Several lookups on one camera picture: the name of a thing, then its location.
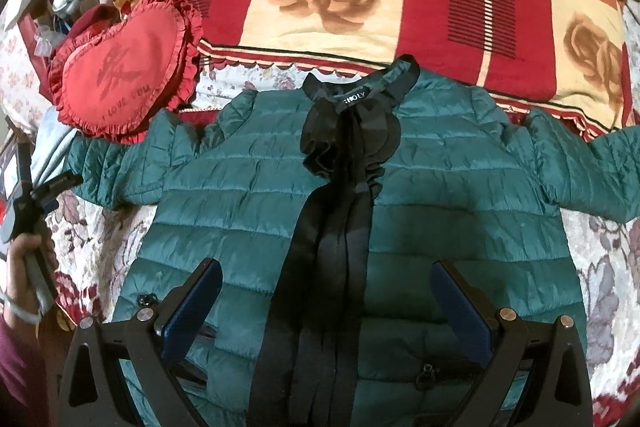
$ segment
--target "red sleeve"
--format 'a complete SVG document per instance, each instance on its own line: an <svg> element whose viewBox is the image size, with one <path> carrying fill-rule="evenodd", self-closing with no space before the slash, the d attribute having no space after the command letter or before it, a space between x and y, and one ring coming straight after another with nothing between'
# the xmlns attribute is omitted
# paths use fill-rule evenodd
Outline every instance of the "red sleeve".
<svg viewBox="0 0 640 427"><path fill-rule="evenodd" d="M0 417L2 425L49 426L47 375L42 354L22 343L1 314Z"/></svg>

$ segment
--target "jacket sleeve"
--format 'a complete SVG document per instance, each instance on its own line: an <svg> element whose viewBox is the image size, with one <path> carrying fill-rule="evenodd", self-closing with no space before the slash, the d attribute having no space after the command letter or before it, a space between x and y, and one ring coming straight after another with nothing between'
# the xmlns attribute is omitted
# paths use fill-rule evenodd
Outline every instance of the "jacket sleeve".
<svg viewBox="0 0 640 427"><path fill-rule="evenodd" d="M618 223L640 215L640 126L586 143L551 115L534 109L524 127L550 203Z"/></svg>
<svg viewBox="0 0 640 427"><path fill-rule="evenodd" d="M84 180L74 192L106 208L158 203L167 174L233 134L248 118L254 99L255 91L236 96L201 134L162 110L152 120L145 140L135 145L77 136L65 160L65 170L82 174Z"/></svg>

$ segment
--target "hand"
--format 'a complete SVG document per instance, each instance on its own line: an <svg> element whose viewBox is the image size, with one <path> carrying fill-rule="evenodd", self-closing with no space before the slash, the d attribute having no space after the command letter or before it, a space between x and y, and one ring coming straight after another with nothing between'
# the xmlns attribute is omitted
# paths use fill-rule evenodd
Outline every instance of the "hand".
<svg viewBox="0 0 640 427"><path fill-rule="evenodd" d="M24 256L31 250L42 248L47 251L47 258L53 270L58 268L58 261L54 253L55 244L51 239L51 232L47 229L44 237L31 233L22 233L11 243L6 254L6 295L12 299L20 308L30 313L38 312L38 299L27 279L27 272L24 267ZM37 346L35 325L28 324L20 320L12 313L11 306L5 304L3 310L4 321L7 326L14 330L20 339Z"/></svg>

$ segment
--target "black ruffled scarf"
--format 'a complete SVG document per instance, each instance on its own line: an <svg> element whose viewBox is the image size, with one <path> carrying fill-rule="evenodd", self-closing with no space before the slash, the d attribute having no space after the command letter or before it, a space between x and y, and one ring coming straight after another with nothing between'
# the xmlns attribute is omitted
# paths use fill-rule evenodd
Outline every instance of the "black ruffled scarf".
<svg viewBox="0 0 640 427"><path fill-rule="evenodd" d="M419 73L405 55L355 85L323 84L312 74L303 84L314 102L300 140L304 165L328 183L300 212L271 299L248 427L350 424L373 201L382 164L400 143L393 108Z"/></svg>

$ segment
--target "clothing label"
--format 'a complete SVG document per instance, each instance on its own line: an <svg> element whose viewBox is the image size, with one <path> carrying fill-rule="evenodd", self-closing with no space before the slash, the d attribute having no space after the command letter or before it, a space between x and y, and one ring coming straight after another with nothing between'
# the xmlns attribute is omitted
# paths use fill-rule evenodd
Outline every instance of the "clothing label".
<svg viewBox="0 0 640 427"><path fill-rule="evenodd" d="M365 98L367 98L367 95L370 93L370 91L371 90L369 89L369 87L362 86L358 88L356 91L353 91L349 93L347 96L345 96L342 99L342 103L345 103L347 107L351 107L351 105L354 105L358 103L360 100L364 100Z"/></svg>

